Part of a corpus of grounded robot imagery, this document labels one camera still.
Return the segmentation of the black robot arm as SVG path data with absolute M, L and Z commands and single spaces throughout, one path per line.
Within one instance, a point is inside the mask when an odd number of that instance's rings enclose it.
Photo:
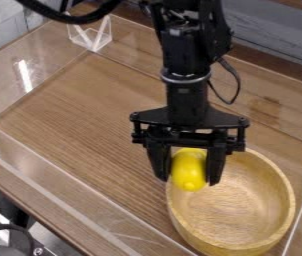
M 209 102 L 209 94 L 217 91 L 211 65 L 235 71 L 223 59 L 231 50 L 233 29 L 221 0 L 154 0 L 150 12 L 163 53 L 167 105 L 130 115 L 132 142 L 146 148 L 154 174 L 163 181 L 173 173 L 174 147 L 206 150 L 203 177 L 215 185 L 226 157 L 246 150 L 250 126 L 247 118 L 218 110 Z

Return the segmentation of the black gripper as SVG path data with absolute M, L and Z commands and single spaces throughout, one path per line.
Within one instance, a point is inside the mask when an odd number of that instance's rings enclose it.
M 162 70 L 167 105 L 134 112 L 132 142 L 147 146 L 147 156 L 155 177 L 167 181 L 171 167 L 171 147 L 210 149 L 206 177 L 211 186 L 221 181 L 226 153 L 246 150 L 246 129 L 250 121 L 222 112 L 209 103 L 210 74 L 178 75 Z

